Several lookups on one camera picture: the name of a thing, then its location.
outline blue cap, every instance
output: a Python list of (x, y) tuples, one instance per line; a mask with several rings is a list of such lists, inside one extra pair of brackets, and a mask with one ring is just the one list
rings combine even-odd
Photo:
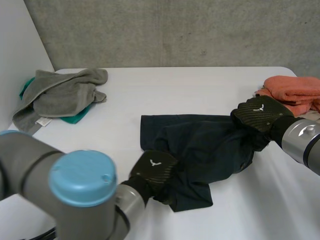
[(74, 151), (63, 155), (52, 166), (49, 187), (67, 205), (78, 208), (97, 206), (116, 193), (116, 167), (102, 152)]
[(16, 130), (5, 130), (5, 131), (0, 131), (0, 136), (5, 134), (11, 134), (11, 133), (21, 133), (21, 132)]

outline white label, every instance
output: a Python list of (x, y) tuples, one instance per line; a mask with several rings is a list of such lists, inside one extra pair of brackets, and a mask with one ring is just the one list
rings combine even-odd
[(36, 123), (40, 124), (42, 127), (47, 126), (52, 121), (52, 118), (49, 117), (40, 117)]

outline folded orange towel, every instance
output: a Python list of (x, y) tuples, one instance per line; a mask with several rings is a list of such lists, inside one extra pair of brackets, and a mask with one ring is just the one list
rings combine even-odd
[(312, 76), (272, 76), (256, 95), (267, 95), (283, 103), (294, 116), (310, 109), (320, 112), (320, 79)]

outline table surface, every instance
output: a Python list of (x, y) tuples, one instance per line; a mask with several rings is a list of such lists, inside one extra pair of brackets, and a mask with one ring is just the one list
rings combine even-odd
[[(76, 73), (81, 69), (62, 69)], [(34, 137), (66, 153), (92, 149), (111, 156), (119, 182), (142, 154), (140, 116), (229, 115), (284, 67), (108, 68), (97, 104), (77, 124), (54, 119)], [(296, 163), (274, 143), (257, 152), (241, 173), (210, 184), (213, 206), (173, 213), (150, 200), (144, 219), (126, 240), (318, 240), (320, 177)], [(53, 220), (18, 196), (0, 204), (4, 240), (31, 238)]]

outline black t-shirt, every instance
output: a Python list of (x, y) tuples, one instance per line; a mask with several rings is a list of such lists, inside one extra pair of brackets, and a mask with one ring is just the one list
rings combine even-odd
[(237, 128), (230, 116), (141, 116), (141, 148), (170, 153), (179, 162), (154, 198), (174, 212), (212, 206), (209, 184), (241, 172), (268, 143), (256, 132)]

